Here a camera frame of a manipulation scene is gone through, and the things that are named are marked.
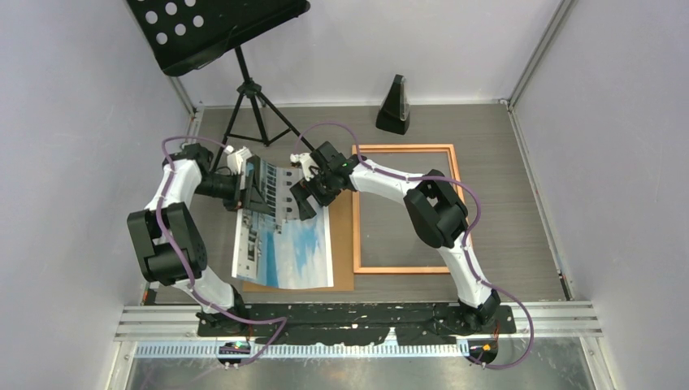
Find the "brown cardboard backing board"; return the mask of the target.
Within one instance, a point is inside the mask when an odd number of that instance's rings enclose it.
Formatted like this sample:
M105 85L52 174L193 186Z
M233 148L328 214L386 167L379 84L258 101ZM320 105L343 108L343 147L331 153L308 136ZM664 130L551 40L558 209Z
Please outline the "brown cardboard backing board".
M330 288L312 289L282 289L282 290L314 290L314 291L351 291L353 290L353 238L352 219L347 214L350 212L349 195L344 195L331 206L326 207L329 213L331 255L334 272L334 285ZM267 292L280 288L268 288L262 285L244 281L244 287L248 291Z

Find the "building and sky photo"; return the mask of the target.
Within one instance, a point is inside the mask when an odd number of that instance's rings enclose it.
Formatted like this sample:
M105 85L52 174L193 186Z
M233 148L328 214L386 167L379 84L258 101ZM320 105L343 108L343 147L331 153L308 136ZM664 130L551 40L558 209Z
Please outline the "building and sky photo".
M245 209L237 212L231 276L280 289L330 288L334 285L329 213L301 221L290 188L302 178L298 168L264 162L264 177L253 178L276 208L280 233L245 227Z

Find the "orange wooden picture frame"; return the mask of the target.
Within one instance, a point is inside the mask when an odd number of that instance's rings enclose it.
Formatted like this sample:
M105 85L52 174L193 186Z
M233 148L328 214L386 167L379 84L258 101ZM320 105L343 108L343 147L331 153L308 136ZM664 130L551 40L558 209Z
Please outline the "orange wooden picture frame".
M457 155L451 144L388 144L388 145L362 145L360 151L365 153L445 153L451 176L460 180L460 171L457 163ZM449 269L446 266L363 266L362 265L362 238L361 238L361 214L360 195L353 193L353 273L356 275L446 275Z

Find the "clear acrylic sheet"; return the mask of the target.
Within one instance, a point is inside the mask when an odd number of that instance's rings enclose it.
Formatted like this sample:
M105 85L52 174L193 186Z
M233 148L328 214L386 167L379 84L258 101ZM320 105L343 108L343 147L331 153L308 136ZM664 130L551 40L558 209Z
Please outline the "clear acrylic sheet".
M364 155L387 171L398 170L423 176L435 169L451 176L445 152L374 153ZM371 267L442 267L436 249L417 236L404 205L372 193L359 194L361 262Z

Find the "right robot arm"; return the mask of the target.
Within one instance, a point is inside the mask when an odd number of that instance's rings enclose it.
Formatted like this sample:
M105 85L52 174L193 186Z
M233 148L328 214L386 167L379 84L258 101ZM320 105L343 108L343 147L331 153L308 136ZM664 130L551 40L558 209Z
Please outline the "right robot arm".
M458 315L474 333L496 323L501 298L483 276L469 242L472 224L460 198L460 183L440 171L413 174L382 166L358 153L347 158L325 142L308 153L292 153L302 178L290 188L302 221L316 216L343 191L372 193L403 205L417 237L437 249L457 289Z

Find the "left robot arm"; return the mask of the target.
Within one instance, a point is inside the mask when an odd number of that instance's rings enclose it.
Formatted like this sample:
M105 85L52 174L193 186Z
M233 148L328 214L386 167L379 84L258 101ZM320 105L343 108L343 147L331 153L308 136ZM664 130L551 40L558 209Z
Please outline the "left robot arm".
M208 264L206 245L189 211L193 197L217 198L230 211L268 215L258 173L249 169L253 154L246 147L220 147L226 174L212 169L213 153L198 143L163 153L162 181L143 210L127 217L128 231L141 274L148 282L177 288L201 307L197 317L230 336L242 335L257 321L250 318L241 294Z

